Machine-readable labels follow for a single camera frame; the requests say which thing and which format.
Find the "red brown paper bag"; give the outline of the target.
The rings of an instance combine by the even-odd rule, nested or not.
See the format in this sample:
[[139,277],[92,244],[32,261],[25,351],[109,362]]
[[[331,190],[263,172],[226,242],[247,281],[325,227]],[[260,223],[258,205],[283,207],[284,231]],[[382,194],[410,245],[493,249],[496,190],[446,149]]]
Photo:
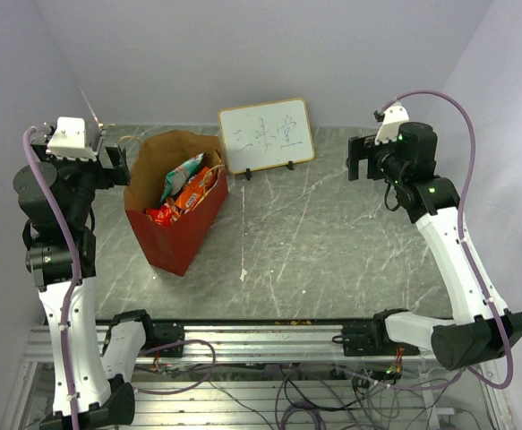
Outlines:
[[174,130],[141,144],[124,209],[148,263],[183,276],[227,196],[219,138]]

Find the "teal Fox's candy bag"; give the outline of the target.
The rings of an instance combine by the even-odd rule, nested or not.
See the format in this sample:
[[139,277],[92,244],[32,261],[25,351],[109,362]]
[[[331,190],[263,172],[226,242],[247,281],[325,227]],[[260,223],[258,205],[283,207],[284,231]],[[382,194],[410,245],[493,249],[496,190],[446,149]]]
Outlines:
[[204,157],[204,152],[199,153],[196,156],[184,161],[177,168],[167,173],[159,204],[165,203],[167,197],[173,197],[184,189],[184,186],[186,185],[189,178],[195,175],[200,169],[200,165],[203,162]]

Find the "red snack mix bag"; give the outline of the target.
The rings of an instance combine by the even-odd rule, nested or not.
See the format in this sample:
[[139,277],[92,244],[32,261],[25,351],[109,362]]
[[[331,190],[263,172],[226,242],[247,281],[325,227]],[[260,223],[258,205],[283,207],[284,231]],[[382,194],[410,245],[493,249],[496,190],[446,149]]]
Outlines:
[[176,206],[170,206],[168,203],[162,204],[157,209],[148,208],[145,211],[145,215],[148,219],[162,227],[168,227],[180,218],[180,213]]

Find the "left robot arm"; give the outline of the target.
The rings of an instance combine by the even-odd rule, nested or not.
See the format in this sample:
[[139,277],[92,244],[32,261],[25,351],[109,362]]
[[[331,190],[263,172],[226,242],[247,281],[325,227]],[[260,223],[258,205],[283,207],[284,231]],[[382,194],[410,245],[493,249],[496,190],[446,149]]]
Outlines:
[[98,190],[127,186],[125,152],[107,148],[105,166],[89,158],[49,152],[52,131],[32,126],[22,137],[28,161],[13,179],[27,217],[22,232],[25,264],[45,310],[51,339],[55,394],[42,429],[100,429],[128,426],[135,414],[131,377],[137,356],[157,343],[144,309],[117,314],[98,339],[96,237],[92,203]]

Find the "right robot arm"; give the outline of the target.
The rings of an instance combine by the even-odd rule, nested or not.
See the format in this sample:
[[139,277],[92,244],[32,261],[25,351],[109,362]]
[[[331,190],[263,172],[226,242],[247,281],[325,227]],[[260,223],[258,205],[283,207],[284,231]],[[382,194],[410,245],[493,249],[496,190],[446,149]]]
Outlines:
[[505,357],[522,337],[522,313],[512,313],[497,293],[458,221],[460,197],[453,183],[435,173],[437,134],[430,125],[405,122],[394,137],[353,137],[347,145],[348,178],[382,180],[396,192],[397,206],[426,241],[451,303],[452,316],[437,319],[405,309],[378,313],[370,347],[389,354],[399,343],[431,351],[448,370]]

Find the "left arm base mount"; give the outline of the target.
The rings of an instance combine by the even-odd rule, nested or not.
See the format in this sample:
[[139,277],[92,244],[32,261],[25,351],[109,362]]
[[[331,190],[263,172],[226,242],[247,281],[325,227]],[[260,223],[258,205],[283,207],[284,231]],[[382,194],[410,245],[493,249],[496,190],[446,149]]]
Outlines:
[[160,355],[179,358],[183,355],[184,329],[171,323],[144,324],[142,321],[112,323],[104,340],[102,356],[143,357]]

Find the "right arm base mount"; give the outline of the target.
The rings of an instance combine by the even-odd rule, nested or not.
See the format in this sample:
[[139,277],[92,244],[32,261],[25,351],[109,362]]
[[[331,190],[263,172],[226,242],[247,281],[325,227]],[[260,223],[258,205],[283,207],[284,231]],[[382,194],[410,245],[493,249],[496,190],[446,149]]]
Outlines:
[[404,356],[420,355],[418,347],[391,340],[381,320],[354,320],[331,341],[342,347],[345,357],[395,356],[397,352]]

